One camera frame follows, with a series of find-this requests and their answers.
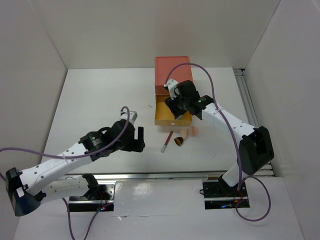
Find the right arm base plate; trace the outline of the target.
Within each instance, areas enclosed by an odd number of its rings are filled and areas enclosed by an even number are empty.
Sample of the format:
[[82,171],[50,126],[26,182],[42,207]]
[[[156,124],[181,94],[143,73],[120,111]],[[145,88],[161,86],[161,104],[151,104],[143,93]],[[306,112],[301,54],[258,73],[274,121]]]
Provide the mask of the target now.
[[199,191],[204,197],[204,208],[206,210],[234,209],[237,204],[239,208],[249,208],[250,202],[246,184],[237,187],[222,189],[218,181],[203,181],[202,189]]

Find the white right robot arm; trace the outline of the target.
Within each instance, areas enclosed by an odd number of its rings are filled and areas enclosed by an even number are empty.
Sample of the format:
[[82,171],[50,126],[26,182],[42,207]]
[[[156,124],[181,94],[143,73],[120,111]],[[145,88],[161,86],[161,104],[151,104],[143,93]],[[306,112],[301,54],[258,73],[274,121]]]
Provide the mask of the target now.
[[164,84],[169,97],[166,106],[175,118],[189,113],[231,137],[236,148],[236,163],[219,177],[218,190],[230,196],[246,177],[254,175],[275,156],[270,133],[264,126],[245,123],[223,109],[212,97],[200,96],[190,80],[169,79]]

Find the yellow drawer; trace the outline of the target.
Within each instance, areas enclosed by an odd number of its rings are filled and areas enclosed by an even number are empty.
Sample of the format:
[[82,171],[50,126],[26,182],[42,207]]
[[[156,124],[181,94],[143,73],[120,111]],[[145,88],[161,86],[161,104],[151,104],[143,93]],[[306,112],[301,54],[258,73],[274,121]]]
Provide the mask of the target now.
[[192,124],[192,115],[186,113],[180,119],[175,119],[170,109],[165,104],[169,95],[155,96],[154,124],[157,126],[188,127]]

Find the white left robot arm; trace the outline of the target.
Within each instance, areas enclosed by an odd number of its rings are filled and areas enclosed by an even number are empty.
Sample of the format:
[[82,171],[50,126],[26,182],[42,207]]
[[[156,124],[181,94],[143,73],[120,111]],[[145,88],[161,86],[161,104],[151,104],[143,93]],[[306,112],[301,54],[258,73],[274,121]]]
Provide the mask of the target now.
[[103,189],[93,174],[85,173],[67,179],[62,177],[118,150],[141,153],[144,147],[144,128],[135,128],[131,122],[121,119],[112,127],[87,133],[59,154],[58,159],[49,159],[24,170],[9,169],[5,173],[5,187],[15,216],[25,216],[40,205],[61,198],[98,198]]

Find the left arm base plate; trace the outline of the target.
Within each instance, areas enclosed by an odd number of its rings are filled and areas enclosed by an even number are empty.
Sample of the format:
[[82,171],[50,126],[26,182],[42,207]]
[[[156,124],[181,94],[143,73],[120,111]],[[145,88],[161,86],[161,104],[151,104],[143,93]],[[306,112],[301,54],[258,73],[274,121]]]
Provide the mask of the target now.
[[107,181],[99,185],[99,190],[94,195],[85,196],[71,196],[67,203],[70,212],[113,212],[114,211],[114,197],[115,197],[115,182]]

